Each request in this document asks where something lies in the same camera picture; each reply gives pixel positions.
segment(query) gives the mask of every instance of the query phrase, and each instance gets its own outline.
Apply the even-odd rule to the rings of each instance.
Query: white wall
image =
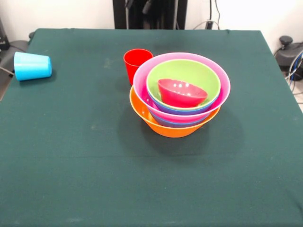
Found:
[[[272,52],[280,47],[282,35],[303,42],[303,0],[217,0],[217,3],[221,29],[261,30]],[[208,18],[209,0],[188,0],[186,29],[193,29]],[[213,20],[217,19],[213,0]]]
[[[112,0],[0,0],[9,38],[28,40],[37,28],[115,28]]]
[[[213,1],[213,19],[218,18]],[[261,30],[270,49],[279,37],[303,41],[303,0],[217,0],[221,29]],[[0,0],[0,16],[10,41],[28,39],[45,28],[115,28],[112,0]],[[209,0],[188,0],[186,29],[209,17]]]

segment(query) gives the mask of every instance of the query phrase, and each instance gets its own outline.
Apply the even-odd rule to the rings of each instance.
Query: red plastic cup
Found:
[[[126,66],[128,80],[133,85],[134,74],[144,62],[153,57],[153,54],[145,49],[132,49],[124,54],[123,60]]]

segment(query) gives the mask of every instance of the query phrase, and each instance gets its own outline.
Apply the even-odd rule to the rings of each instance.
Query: blue plastic cup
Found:
[[[14,68],[18,81],[46,78],[52,74],[51,58],[38,54],[16,52]]]

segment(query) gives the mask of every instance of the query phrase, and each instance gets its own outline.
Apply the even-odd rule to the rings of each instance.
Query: green bowl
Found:
[[[167,105],[161,100],[158,87],[159,79],[177,79],[202,88],[208,93],[207,99],[195,107],[182,108]],[[220,93],[220,80],[216,73],[208,66],[193,60],[175,59],[165,61],[155,66],[146,79],[147,91],[152,99],[160,104],[176,110],[196,110],[211,104]]]

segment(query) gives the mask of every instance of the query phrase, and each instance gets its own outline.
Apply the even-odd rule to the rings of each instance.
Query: bowl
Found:
[[[194,114],[194,115],[176,115],[169,114],[161,111],[153,102],[149,96],[146,89],[146,77],[148,73],[158,64],[172,60],[172,59],[190,59],[201,62],[208,67],[210,67],[218,76],[221,82],[221,90],[216,101],[211,105],[210,109],[204,113]],[[149,59],[144,64],[142,64],[134,76],[134,90],[138,95],[139,99],[147,106],[149,111],[154,115],[169,121],[169,122],[178,122],[178,123],[188,123],[201,120],[203,117],[207,116],[211,111],[219,108],[227,99],[230,90],[231,84],[226,72],[214,61],[203,57],[201,55],[193,53],[184,53],[184,52],[173,52],[161,54],[152,59]]]
[[[185,127],[185,128],[171,128],[171,127],[160,125],[156,122],[156,120],[149,113],[146,105],[139,99],[139,97],[135,93],[134,87],[131,88],[131,91],[129,93],[129,99],[134,111],[148,124],[148,126],[150,126],[152,130],[154,130],[156,133],[162,136],[166,136],[170,138],[184,137],[193,133],[202,125],[206,124],[211,119],[213,119],[219,112],[219,108],[217,108],[216,110],[211,112],[206,119],[204,119],[201,123],[195,126]]]
[[[182,108],[168,105],[161,99],[158,86],[160,79],[176,79],[186,81],[202,88],[208,93],[207,99],[199,106]],[[180,115],[199,114],[206,111],[220,93],[220,80],[208,66],[193,60],[175,59],[156,65],[146,79],[147,91],[151,98],[164,112]]]
[[[176,107],[195,107],[208,96],[202,88],[176,79],[159,79],[158,87],[162,101]]]
[[[156,116],[155,114],[153,114],[152,112],[150,112],[150,114],[152,115],[152,117],[156,120],[156,122],[158,122],[160,125],[166,126],[166,127],[171,127],[171,128],[185,128],[185,127],[190,127],[190,126],[194,126],[197,125],[199,123],[201,123],[206,117],[209,116],[209,114],[207,116],[205,116],[204,118],[202,118],[199,121],[196,122],[189,122],[189,123],[175,123],[175,122],[169,122],[166,121],[158,116]]]

